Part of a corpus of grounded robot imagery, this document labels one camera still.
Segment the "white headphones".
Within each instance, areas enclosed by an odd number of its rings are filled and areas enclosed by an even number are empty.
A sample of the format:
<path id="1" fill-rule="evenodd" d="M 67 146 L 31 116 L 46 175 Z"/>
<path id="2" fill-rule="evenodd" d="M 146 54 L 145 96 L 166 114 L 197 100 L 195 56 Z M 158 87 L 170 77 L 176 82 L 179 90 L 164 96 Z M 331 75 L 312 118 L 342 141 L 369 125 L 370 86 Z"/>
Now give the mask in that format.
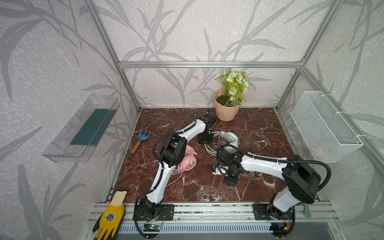
<path id="1" fill-rule="evenodd" d="M 212 132 L 213 137 L 218 137 L 219 140 L 219 148 L 223 145 L 232 145 L 235 146 L 236 148 L 239 147 L 241 144 L 239 138 L 237 135 L 235 135 L 232 132 L 226 132 L 226 131 L 216 131 Z M 215 156 L 217 154 L 217 151 L 214 150 L 210 144 L 204 144 L 206 151 L 210 154 Z"/>

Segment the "pink headphones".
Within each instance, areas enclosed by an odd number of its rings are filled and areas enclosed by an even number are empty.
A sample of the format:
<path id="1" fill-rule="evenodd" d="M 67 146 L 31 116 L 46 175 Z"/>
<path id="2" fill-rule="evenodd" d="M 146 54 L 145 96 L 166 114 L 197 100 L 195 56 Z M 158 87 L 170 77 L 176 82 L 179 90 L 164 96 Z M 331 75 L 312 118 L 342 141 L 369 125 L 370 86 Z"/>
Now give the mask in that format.
<path id="1" fill-rule="evenodd" d="M 185 156 L 178 168 L 172 172 L 172 175 L 176 175 L 177 173 L 182 174 L 183 172 L 191 170 L 197 164 L 197 155 L 198 153 L 194 148 L 187 145 Z"/>

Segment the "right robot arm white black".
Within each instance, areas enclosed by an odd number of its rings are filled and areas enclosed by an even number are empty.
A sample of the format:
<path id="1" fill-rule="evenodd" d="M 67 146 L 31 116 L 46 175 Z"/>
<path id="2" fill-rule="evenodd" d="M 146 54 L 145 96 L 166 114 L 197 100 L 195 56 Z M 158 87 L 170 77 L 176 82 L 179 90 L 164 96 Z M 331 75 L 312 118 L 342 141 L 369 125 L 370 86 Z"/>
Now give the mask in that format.
<path id="1" fill-rule="evenodd" d="M 228 167 L 222 173 L 225 183 L 236 186 L 239 174 L 258 172 L 282 179 L 286 187 L 270 201 L 267 213 L 274 219 L 300 203 L 313 204 L 317 192 L 330 181 L 332 170 L 326 163 L 303 160 L 298 155 L 288 158 L 259 156 L 233 145 L 224 145 L 216 153 L 215 160 Z"/>

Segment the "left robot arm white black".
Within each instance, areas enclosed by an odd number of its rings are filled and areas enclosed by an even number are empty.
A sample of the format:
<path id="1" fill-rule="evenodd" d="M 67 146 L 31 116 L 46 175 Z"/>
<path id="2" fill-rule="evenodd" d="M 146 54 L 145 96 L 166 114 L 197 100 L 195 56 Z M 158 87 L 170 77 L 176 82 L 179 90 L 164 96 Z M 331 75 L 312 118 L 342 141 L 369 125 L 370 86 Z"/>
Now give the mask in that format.
<path id="1" fill-rule="evenodd" d="M 207 112 L 203 116 L 195 117 L 185 128 L 165 134 L 154 143 L 152 152 L 159 162 L 159 168 L 150 190 L 139 195 L 135 202 L 135 221 L 153 220 L 159 216 L 168 181 L 173 171 L 182 163 L 188 142 L 196 136 L 209 136 L 215 122 L 216 116 Z"/>

